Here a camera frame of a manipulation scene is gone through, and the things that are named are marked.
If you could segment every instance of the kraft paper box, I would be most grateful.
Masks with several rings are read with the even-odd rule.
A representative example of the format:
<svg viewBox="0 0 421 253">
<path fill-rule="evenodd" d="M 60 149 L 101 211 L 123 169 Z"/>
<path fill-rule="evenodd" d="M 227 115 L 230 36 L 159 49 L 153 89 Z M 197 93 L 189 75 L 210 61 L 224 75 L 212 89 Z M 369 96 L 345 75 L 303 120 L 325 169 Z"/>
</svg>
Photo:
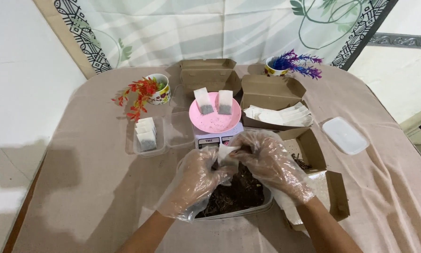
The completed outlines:
<svg viewBox="0 0 421 253">
<path fill-rule="evenodd" d="M 241 89 L 241 82 L 235 66 L 236 62 L 231 59 L 182 60 L 180 78 L 185 95 L 193 97 L 193 91 L 203 87 L 208 92 L 232 90 L 236 95 Z"/>
<path fill-rule="evenodd" d="M 347 218 L 350 215 L 350 209 L 342 174 L 326 170 L 326 162 L 313 131 L 309 127 L 302 127 L 278 134 L 284 140 L 290 155 L 299 154 L 299 158 L 303 159 L 305 164 L 312 166 L 311 169 L 305 171 L 309 176 L 306 182 L 314 189 L 314 193 L 329 213 L 337 221 Z M 305 230 L 292 200 L 284 193 L 276 195 L 274 193 L 274 196 L 278 205 L 284 210 L 288 225 L 297 231 Z"/>
<path fill-rule="evenodd" d="M 245 75 L 241 80 L 243 96 L 240 107 L 242 111 L 250 105 L 270 110 L 281 110 L 294 106 L 297 102 L 302 102 L 306 89 L 294 78 L 265 76 L 265 75 Z M 295 129 L 296 126 L 281 126 L 265 123 L 259 120 L 248 118 L 242 112 L 243 125 L 247 127 L 257 127 L 272 130 Z"/>
</svg>

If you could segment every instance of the clear plastic glove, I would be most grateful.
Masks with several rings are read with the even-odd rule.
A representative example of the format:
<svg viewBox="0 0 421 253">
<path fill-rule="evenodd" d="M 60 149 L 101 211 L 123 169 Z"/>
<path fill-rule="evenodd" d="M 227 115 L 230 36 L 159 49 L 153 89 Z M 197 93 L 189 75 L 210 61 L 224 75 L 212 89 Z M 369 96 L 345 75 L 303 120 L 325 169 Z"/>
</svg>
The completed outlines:
<svg viewBox="0 0 421 253">
<path fill-rule="evenodd" d="M 306 173 L 288 152 L 280 136 L 267 130 L 248 130 L 238 133 L 229 146 L 241 146 L 229 155 L 248 167 L 264 185 L 286 193 L 296 206 L 315 196 L 305 183 Z"/>
<path fill-rule="evenodd" d="M 164 216 L 192 221 L 204 210 L 219 184 L 232 178 L 237 167 L 212 170 L 218 147 L 190 151 L 178 164 L 173 181 L 161 197 L 157 210 Z"/>
</svg>

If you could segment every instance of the wall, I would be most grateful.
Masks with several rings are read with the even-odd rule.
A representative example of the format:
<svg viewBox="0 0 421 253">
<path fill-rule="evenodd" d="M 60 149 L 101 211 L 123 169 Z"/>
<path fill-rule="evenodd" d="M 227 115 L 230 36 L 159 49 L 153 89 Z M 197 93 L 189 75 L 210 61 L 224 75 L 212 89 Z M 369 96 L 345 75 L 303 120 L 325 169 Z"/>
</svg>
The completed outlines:
<svg viewBox="0 0 421 253">
<path fill-rule="evenodd" d="M 377 32 L 421 35 L 421 0 L 399 0 Z M 348 72 L 398 123 L 421 111 L 421 49 L 366 46 Z"/>
<path fill-rule="evenodd" d="M 0 251 L 84 75 L 31 0 L 0 1 Z"/>
</svg>

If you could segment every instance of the patterned curtain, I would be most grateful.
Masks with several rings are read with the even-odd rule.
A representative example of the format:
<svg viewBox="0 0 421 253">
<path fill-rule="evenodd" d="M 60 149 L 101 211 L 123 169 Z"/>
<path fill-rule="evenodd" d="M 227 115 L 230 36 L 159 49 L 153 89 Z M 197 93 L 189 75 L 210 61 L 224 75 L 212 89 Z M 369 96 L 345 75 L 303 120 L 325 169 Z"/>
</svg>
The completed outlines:
<svg viewBox="0 0 421 253">
<path fill-rule="evenodd" d="M 342 67 L 389 0 L 55 0 L 97 73 L 295 49 Z"/>
</svg>

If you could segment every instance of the ceramic cup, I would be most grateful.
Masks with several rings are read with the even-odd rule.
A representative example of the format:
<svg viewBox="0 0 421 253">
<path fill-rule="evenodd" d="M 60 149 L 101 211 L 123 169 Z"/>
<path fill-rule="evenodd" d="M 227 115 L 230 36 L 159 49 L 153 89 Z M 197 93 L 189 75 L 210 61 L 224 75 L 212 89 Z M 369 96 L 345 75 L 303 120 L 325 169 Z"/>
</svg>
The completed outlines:
<svg viewBox="0 0 421 253">
<path fill-rule="evenodd" d="M 149 99 L 148 103 L 158 105 L 158 104 L 165 104 L 168 101 L 170 101 L 171 98 L 171 90 L 170 90 L 170 84 L 168 83 L 168 78 L 162 74 L 151 74 L 146 77 L 148 78 L 156 78 L 157 82 L 166 83 L 164 89 L 161 89 L 160 91 L 154 93 Z"/>
<path fill-rule="evenodd" d="M 273 63 L 273 61 L 276 59 L 276 56 L 272 56 L 270 58 L 268 58 L 265 61 L 265 66 L 264 66 L 264 75 L 269 76 L 280 76 L 280 77 L 284 77 L 286 75 L 286 73 L 289 71 L 288 69 L 286 70 L 276 70 L 276 69 L 272 69 L 269 65 L 271 63 Z"/>
</svg>

